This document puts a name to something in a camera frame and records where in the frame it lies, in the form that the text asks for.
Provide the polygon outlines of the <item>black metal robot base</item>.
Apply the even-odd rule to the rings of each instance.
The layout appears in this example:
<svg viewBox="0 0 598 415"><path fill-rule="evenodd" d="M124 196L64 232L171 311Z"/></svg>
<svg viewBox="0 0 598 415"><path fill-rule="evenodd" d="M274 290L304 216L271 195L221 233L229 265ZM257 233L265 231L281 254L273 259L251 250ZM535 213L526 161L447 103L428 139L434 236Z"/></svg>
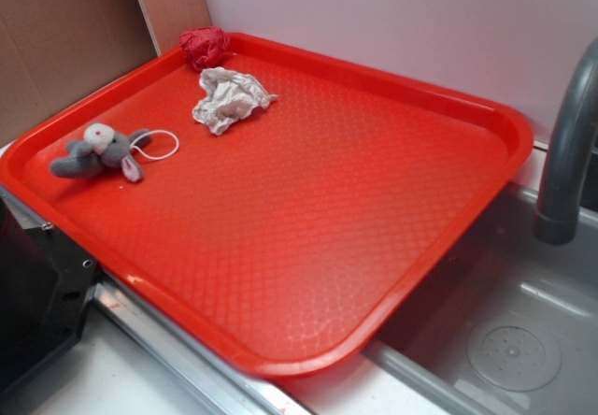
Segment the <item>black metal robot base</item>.
<svg viewBox="0 0 598 415"><path fill-rule="evenodd" d="M1 396L76 345L100 267L58 228L23 228L1 204Z"/></svg>

